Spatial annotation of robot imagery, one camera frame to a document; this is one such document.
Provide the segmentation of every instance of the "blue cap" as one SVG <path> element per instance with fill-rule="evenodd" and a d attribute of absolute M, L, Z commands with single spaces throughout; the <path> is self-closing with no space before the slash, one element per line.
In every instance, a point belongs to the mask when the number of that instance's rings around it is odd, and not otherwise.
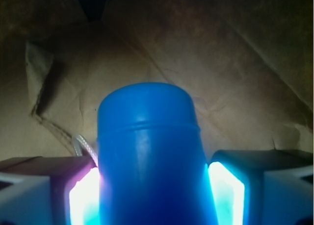
<path fill-rule="evenodd" d="M 108 95 L 98 110 L 98 138 L 113 131 L 160 125 L 199 129 L 186 91 L 165 83 L 134 84 Z"/>

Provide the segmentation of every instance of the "glowing light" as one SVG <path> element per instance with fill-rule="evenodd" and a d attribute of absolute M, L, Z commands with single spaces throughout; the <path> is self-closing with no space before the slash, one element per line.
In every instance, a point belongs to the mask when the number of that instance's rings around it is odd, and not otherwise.
<path fill-rule="evenodd" d="M 242 225 L 244 184 L 219 162 L 210 164 L 208 174 L 218 223 Z"/>
<path fill-rule="evenodd" d="M 92 168 L 69 193 L 71 225 L 99 225 L 99 171 Z"/>

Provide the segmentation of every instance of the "crumpled paper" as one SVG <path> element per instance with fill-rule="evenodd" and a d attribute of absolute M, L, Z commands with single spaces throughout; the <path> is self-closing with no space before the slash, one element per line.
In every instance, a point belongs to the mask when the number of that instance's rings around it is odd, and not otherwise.
<path fill-rule="evenodd" d="M 215 10 L 207 0 L 108 0 L 103 21 L 29 44 L 34 118 L 73 153 L 72 134 L 96 140 L 108 94 L 166 82 L 192 96 L 208 159 L 218 149 L 313 152 L 311 108 Z"/>

